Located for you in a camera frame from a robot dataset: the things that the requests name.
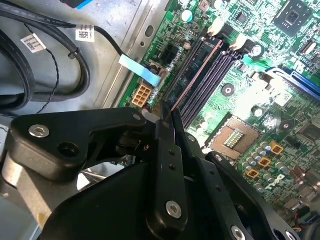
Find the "screw hole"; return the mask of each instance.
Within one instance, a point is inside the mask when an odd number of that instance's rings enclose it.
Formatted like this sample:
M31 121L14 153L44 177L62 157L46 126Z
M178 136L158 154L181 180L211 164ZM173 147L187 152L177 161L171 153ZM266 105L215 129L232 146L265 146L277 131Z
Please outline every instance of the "screw hole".
M173 165L173 164L170 164L170 165L169 165L169 168L170 168L172 171L175 171L175 170L176 170L176 166Z
M58 151L61 155L67 158L74 158L79 155L80 150L77 145L71 142L63 142L58 146Z
M175 155L176 155L175 152L174 152L174 151L171 151L171 150L169 150L169 154L170 154L171 156L175 156Z
M150 38L150 37L154 34L154 32L155 32L155 28L150 25L150 26L148 26L148 27L146 28L146 30L145 30L145 36L146 36L147 38Z
M221 187L220 187L220 186L218 186L218 185L217 185L217 186L215 186L215 189L217 189L217 191L218 191L218 192L220 192L220 193L221 193L221 191L222 191Z

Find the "blue cable tab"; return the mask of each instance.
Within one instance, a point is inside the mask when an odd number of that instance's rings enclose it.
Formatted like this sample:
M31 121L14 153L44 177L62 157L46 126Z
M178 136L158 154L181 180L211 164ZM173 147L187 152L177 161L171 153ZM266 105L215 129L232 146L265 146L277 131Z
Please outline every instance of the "blue cable tab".
M155 88L158 87L161 82L160 76L153 74L144 66L140 65L139 63L137 63L136 61L132 60L130 57L124 54L120 57L119 64L134 72Z
M79 6L76 7L76 9L82 9L84 6L91 3L93 0L85 0L83 3L81 3Z

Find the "black plastic bracket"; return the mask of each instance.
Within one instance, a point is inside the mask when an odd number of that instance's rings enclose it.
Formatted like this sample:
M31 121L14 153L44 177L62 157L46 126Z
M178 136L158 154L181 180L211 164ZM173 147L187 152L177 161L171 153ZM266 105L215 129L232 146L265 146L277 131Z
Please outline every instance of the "black plastic bracket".
M117 146L125 133L141 131L146 122L133 108L27 115L12 122L6 147L17 164L51 181L67 182L83 168L121 157ZM34 125L45 126L48 136L32 136Z

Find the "blue ram slot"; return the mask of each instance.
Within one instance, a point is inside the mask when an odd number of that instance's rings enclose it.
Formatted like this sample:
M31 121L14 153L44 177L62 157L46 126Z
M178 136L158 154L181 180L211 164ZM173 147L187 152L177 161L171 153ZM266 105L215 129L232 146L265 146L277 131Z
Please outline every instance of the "blue ram slot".
M287 68L280 68L280 69L285 71L288 75L291 76L291 78L288 79L288 81L290 81L292 84L296 85L298 88L300 88L310 96L320 101L320 87L313 84L309 79L305 78L295 70L287 69Z

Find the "white label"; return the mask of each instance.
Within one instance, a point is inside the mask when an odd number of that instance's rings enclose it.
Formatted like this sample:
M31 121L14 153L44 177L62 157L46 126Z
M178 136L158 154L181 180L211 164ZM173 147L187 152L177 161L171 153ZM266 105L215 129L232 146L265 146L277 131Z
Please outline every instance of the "white label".
M95 42L95 26L77 25L75 29L75 40L87 43Z
M276 180L274 180L274 183L269 184L265 189L266 190L272 190L272 188L274 188L277 184L279 184L286 176L280 174Z
M34 33L21 39L21 42L32 52L33 54L47 49L40 38Z
M292 95L287 91L283 91L276 99L275 103L278 104L280 107L284 107L292 98Z
M293 69L296 70L298 73L303 74L305 71L305 67L306 66L302 62L296 61L293 66Z

